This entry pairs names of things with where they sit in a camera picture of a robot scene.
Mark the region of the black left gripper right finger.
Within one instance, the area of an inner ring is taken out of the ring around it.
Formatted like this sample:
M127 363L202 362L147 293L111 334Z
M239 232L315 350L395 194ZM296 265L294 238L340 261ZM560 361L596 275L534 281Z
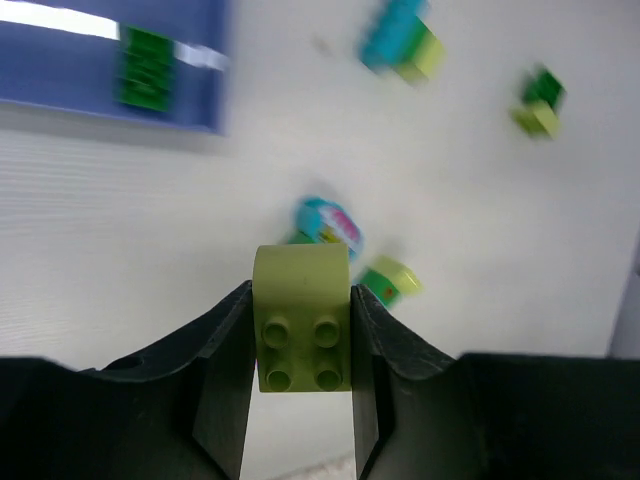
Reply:
M635 479L635 360L452 358L351 291L360 479Z

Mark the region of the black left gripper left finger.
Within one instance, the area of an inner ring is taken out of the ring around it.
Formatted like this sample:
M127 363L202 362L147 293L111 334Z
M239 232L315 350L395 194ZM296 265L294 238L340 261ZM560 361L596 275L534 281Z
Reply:
M107 367L1 361L5 479L236 479L255 368L252 292Z

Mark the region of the green heart lego brick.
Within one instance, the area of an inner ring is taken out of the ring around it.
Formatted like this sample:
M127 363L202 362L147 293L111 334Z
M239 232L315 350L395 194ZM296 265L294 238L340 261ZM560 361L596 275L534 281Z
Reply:
M366 286L387 309L393 307L402 298L401 292L389 278L371 268L366 268L362 272L357 284Z

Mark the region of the lime sloped lego brick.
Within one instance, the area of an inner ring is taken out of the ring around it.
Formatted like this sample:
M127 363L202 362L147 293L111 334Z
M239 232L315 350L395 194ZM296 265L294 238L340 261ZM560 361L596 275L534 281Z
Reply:
M263 245L252 277L259 389L351 389L350 271L342 243Z
M558 115L544 100L513 108L510 116L530 137L555 138L560 128Z

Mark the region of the green four-stud lego brick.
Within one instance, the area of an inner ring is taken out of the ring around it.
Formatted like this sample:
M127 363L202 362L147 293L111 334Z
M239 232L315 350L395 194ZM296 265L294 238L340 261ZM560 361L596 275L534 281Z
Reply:
M154 112L169 111L175 73L174 42L130 25L119 27L117 100Z

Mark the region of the dark green lego brick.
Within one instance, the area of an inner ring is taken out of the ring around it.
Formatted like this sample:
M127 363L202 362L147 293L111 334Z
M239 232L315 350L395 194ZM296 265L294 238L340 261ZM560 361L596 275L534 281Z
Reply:
M554 112L558 112L564 101L565 94L566 90L556 76L544 65L538 65L526 77L521 93L521 101L524 104L543 101Z

